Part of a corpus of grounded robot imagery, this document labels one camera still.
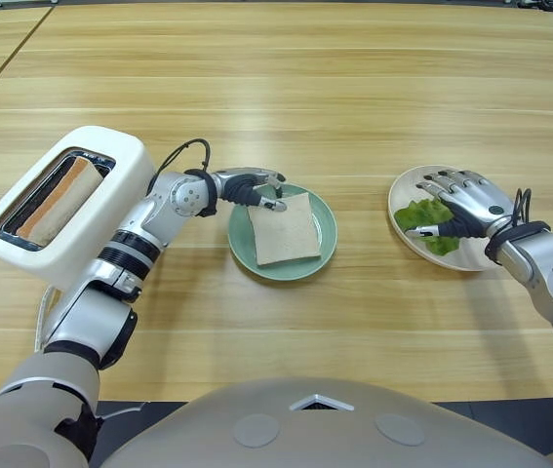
slice of bread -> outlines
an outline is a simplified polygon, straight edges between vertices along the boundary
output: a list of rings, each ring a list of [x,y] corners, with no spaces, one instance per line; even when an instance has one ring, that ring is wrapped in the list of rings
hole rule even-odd
[[[75,158],[72,167],[16,234],[40,247],[48,246],[101,182],[102,175],[90,160]]]
[[[287,209],[280,213],[248,207],[255,231],[258,265],[320,255],[308,193],[283,201]]]

black cable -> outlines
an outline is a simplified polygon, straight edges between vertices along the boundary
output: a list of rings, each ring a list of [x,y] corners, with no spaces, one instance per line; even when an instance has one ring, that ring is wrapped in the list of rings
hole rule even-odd
[[[152,190],[152,187],[154,187],[159,175],[163,173],[163,171],[174,162],[174,160],[178,157],[180,153],[182,153],[184,149],[187,149],[193,143],[201,143],[205,147],[205,160],[202,162],[202,170],[207,170],[207,168],[209,167],[209,160],[211,159],[211,146],[209,145],[209,142],[203,138],[194,138],[190,141],[186,141],[177,149],[175,149],[172,153],[170,153],[170,155],[164,160],[164,162],[161,163],[161,166],[159,166],[159,169],[148,183],[148,190],[146,191],[146,195],[148,195]]]
[[[530,201],[532,200],[532,190],[526,188],[523,192],[521,189],[517,190],[517,195],[514,198],[514,207],[512,209],[512,216],[510,222],[512,227],[517,227],[519,221],[525,223],[530,222]]]

black joint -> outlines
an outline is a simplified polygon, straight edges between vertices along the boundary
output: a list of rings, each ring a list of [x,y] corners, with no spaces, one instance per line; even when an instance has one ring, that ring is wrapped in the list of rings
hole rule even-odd
[[[258,179],[256,175],[239,174],[226,182],[221,198],[238,205],[256,207],[261,196],[255,191]]]
[[[504,242],[514,242],[519,239],[530,237],[542,231],[550,231],[551,227],[544,221],[532,221],[511,227],[503,232],[499,232],[491,237],[491,240],[484,249],[484,254],[495,263],[497,261],[497,252]]]
[[[209,193],[209,205],[204,208],[198,216],[207,217],[213,216],[217,213],[216,204],[217,204],[217,187],[214,179],[207,171],[201,169],[188,169],[185,171],[188,176],[196,176],[202,178],[207,183],[207,192]]]
[[[141,280],[144,280],[150,272],[150,267],[130,253],[119,251],[113,247],[105,247],[99,253],[99,259],[114,264],[120,268],[129,270]]]
[[[44,348],[44,354],[49,353],[73,354],[85,359],[94,367],[94,369],[98,370],[100,368],[99,353],[97,353],[90,346],[86,346],[85,344],[77,343],[75,341],[54,341]]]
[[[128,231],[116,231],[116,233],[111,238],[112,241],[124,244],[127,247],[135,249],[141,254],[146,255],[154,263],[159,258],[161,251],[157,247],[146,241],[143,237],[140,237],[138,234]]]
[[[96,417],[90,406],[84,403],[77,420],[64,419],[57,425],[55,432],[70,441],[90,461],[103,422],[104,420]]]
[[[136,329],[137,324],[138,314],[131,310],[131,312],[129,312],[127,320],[122,326],[122,330],[120,330],[118,336],[116,336],[116,339],[111,344],[111,347],[100,361],[101,371],[110,368],[111,366],[116,364],[118,360],[122,357],[122,355],[124,354],[124,350],[129,343],[129,339],[131,338],[133,331]]]

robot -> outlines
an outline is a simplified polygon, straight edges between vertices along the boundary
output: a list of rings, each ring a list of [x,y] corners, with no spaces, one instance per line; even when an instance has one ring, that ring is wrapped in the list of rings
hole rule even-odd
[[[285,178],[263,169],[185,174],[162,166],[97,258],[52,310],[42,349],[0,388],[0,467],[87,467],[101,419],[99,371],[122,356],[137,323],[132,303],[157,258],[218,199],[283,211],[258,195]],[[529,220],[530,192],[513,203],[469,171],[430,174],[418,185],[454,218],[407,231],[417,236],[489,238],[502,265],[553,326],[553,232]],[[281,378],[218,390],[189,403],[128,442],[103,465],[143,467],[553,467],[520,443],[475,421],[372,385]]]

green plate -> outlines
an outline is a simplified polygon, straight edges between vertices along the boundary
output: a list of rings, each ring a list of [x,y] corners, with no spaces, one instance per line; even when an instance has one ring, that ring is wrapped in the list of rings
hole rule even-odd
[[[274,188],[264,185],[257,189],[263,196],[273,198]],[[276,281],[299,280],[312,275],[331,259],[336,247],[336,220],[326,202],[313,192],[297,185],[283,184],[283,199],[308,192],[313,212],[313,223],[317,229],[319,251],[321,256],[288,260],[269,265],[257,265],[257,250],[255,247],[255,231],[246,207],[236,206],[228,221],[228,244],[237,259],[250,271],[258,276]]]

